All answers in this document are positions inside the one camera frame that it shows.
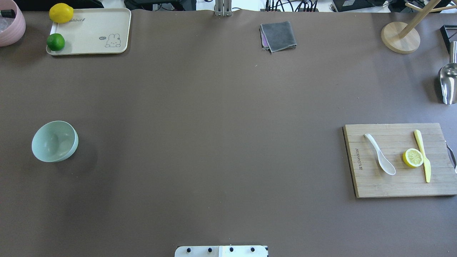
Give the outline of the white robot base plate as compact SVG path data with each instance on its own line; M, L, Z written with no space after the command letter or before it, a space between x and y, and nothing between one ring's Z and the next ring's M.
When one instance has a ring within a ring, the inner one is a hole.
M268 257L268 246L227 245L227 246L181 246L175 250L175 257Z

